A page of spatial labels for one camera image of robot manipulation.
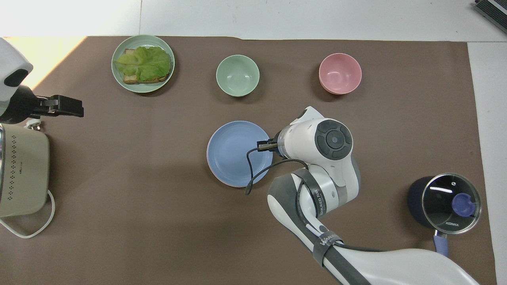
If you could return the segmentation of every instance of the toast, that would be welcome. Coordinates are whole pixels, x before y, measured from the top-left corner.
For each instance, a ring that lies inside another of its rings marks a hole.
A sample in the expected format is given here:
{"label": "toast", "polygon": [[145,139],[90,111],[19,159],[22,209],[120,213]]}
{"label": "toast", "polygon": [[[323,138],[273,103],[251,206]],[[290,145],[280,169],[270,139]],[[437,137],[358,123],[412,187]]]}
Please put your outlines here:
{"label": "toast", "polygon": [[[135,51],[135,49],[125,49],[125,54],[133,54]],[[137,79],[137,76],[134,74],[134,75],[130,75],[130,76],[127,76],[127,75],[123,75],[123,82],[125,82],[125,84],[139,84],[139,83],[142,83],[142,84],[150,84],[150,83],[159,83],[159,82],[164,82],[167,77],[169,76],[169,73],[166,74],[165,76],[162,76],[162,77],[159,77],[159,78],[153,78],[151,80],[143,80],[143,81],[139,81]]]}

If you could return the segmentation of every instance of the black strap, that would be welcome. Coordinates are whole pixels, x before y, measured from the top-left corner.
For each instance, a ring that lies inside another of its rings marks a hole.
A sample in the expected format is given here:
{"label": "black strap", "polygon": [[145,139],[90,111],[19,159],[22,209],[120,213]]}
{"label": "black strap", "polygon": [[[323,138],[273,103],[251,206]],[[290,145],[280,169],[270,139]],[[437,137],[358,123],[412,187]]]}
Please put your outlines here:
{"label": "black strap", "polygon": [[343,241],[337,234],[332,231],[325,231],[313,243],[313,258],[323,267],[324,255],[335,241]]}
{"label": "black strap", "polygon": [[306,188],[311,194],[313,199],[313,203],[315,204],[315,210],[317,211],[317,218],[320,218],[325,215],[327,212],[326,202],[324,198],[324,193],[322,189],[317,183],[317,180],[313,177],[310,171],[300,168],[292,172],[297,177],[301,178],[306,185]]}

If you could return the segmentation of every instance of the plate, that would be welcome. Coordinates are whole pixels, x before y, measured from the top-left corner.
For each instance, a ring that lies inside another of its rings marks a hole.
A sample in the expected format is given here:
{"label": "plate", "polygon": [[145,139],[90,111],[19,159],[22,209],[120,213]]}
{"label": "plate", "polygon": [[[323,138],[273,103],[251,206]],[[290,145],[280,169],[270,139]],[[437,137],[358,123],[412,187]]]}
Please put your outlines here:
{"label": "plate", "polygon": [[[258,125],[248,121],[234,121],[218,128],[211,136],[206,150],[209,169],[215,177],[232,187],[246,187],[250,181],[250,168],[246,153],[257,147],[258,140],[269,139],[268,134]],[[250,153],[253,174],[271,165],[273,153]],[[267,171],[253,183],[261,180]]]}
{"label": "plate", "polygon": [[[125,53],[125,49],[136,49],[137,47],[160,47],[169,55],[169,58],[171,59],[171,70],[169,71],[169,76],[164,82],[151,84],[126,84],[123,82],[123,73],[121,73],[116,68],[114,60],[122,56]],[[136,93],[148,93],[159,89],[160,87],[164,86],[167,81],[169,81],[174,71],[175,64],[176,62],[174,60],[174,53],[165,41],[154,35],[141,34],[124,40],[116,48],[115,52],[113,53],[113,58],[111,59],[111,70],[113,71],[113,76],[115,77],[118,84],[123,86],[125,89]]]}

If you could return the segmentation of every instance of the sandwich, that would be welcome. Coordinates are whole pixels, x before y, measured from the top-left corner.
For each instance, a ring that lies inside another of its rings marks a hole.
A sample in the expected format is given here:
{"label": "sandwich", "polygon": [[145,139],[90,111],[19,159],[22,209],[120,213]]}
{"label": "sandwich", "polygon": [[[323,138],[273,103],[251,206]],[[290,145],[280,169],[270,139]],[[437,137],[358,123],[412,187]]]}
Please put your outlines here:
{"label": "sandwich", "polygon": [[114,63],[126,84],[164,82],[172,66],[169,55],[160,47],[125,49]]}

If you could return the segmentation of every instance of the lettuce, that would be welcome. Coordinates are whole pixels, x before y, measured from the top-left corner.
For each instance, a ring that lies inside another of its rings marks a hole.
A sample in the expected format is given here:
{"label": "lettuce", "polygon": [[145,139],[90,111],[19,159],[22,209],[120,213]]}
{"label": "lettuce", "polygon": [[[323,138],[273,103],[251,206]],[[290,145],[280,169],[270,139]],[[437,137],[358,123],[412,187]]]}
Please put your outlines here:
{"label": "lettuce", "polygon": [[114,61],[116,68],[139,81],[164,77],[171,69],[169,55],[159,47],[138,47],[133,54],[124,54]]}

